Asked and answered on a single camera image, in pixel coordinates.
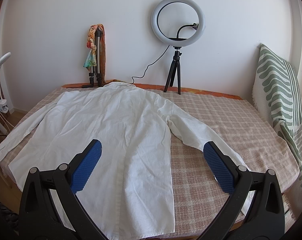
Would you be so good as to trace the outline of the pink plaid bed blanket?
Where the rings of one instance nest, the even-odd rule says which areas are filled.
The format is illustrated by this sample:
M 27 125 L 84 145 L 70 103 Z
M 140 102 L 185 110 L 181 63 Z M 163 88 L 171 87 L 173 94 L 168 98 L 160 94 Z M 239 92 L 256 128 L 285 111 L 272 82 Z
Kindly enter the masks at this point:
M 0 164 L 22 189 L 30 168 L 54 169 L 93 139 L 102 156 L 78 198 L 109 239 L 201 233 L 228 197 L 203 157 L 208 141 L 252 171 L 274 169 L 282 191 L 298 176 L 247 101 L 122 82 L 48 95 L 0 143 Z

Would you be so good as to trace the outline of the colourful orange scarf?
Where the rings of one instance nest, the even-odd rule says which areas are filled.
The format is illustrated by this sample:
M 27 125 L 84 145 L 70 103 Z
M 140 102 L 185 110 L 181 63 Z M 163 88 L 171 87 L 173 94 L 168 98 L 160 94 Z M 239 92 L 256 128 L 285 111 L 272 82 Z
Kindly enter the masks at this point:
M 102 24 L 92 25 L 89 28 L 86 47 L 89 54 L 86 57 L 83 67 L 89 71 L 89 84 L 85 87 L 94 87 L 96 77 L 98 87 L 106 84 L 105 82 L 105 30 Z

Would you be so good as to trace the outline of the white clip desk lamp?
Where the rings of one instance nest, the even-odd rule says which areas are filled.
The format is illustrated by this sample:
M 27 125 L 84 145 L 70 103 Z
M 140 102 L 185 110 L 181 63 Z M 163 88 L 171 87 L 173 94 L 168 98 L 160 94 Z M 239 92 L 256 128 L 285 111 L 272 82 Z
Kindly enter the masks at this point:
M 0 58 L 0 112 L 7 113 L 9 108 L 7 106 L 7 100 L 3 96 L 3 89 L 2 89 L 2 66 L 3 64 L 11 57 L 11 52 L 7 52 Z

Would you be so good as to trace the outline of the green white patterned pillow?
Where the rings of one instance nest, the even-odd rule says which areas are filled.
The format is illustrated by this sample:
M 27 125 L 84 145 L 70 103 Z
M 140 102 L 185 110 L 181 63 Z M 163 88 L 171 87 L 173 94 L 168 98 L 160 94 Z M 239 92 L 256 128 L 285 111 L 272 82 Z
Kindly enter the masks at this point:
M 298 167 L 302 197 L 302 98 L 295 68 L 266 45 L 260 45 L 252 91 L 255 108 L 286 140 Z

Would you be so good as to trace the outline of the black phone holder gooseneck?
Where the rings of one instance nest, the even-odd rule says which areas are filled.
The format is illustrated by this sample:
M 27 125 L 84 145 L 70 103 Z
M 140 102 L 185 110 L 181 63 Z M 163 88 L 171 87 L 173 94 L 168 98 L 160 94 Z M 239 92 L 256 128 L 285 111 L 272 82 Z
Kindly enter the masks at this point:
M 185 30 L 190 31 L 192 29 L 193 31 L 197 31 L 198 27 L 199 27 L 198 23 L 185 24 L 185 25 L 179 27 L 179 29 L 177 30 L 176 38 L 177 39 L 182 39 L 181 34 L 183 34 L 185 32 Z

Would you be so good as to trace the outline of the folded silver tripod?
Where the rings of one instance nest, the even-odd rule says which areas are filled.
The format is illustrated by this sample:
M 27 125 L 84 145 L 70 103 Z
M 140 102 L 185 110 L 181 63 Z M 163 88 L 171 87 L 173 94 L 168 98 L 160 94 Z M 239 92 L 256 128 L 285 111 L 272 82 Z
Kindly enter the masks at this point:
M 89 70 L 89 85 L 85 88 L 91 88 L 95 86 L 95 80 L 97 86 L 102 85 L 102 75 L 100 68 L 100 45 L 103 31 L 98 25 L 92 25 L 89 29 L 88 40 L 86 46 L 90 49 L 89 55 L 84 63 L 84 68 Z

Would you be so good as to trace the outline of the orange floral bed sheet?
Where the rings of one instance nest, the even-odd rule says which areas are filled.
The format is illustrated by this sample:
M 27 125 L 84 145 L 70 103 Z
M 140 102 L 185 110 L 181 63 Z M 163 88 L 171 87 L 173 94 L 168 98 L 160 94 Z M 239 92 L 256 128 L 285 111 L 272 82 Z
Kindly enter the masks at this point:
M 71 84 L 63 85 L 62 88 L 85 88 L 88 85 L 89 85 L 89 83 L 71 83 Z M 158 90 L 158 91 L 162 91 L 162 92 L 164 91 L 164 86 L 160 86 L 160 85 L 134 83 L 134 86 L 136 86 L 138 88 L 141 88 L 141 89 L 146 89 L 146 90 Z M 223 97 L 223 98 L 228 98 L 228 99 L 242 100 L 242 98 L 240 98 L 237 95 L 211 92 L 211 91 L 194 89 L 194 88 L 181 88 L 181 92 L 192 93 L 192 94 L 201 94 L 201 95 L 212 95 L 212 96 L 215 96 L 215 97 Z

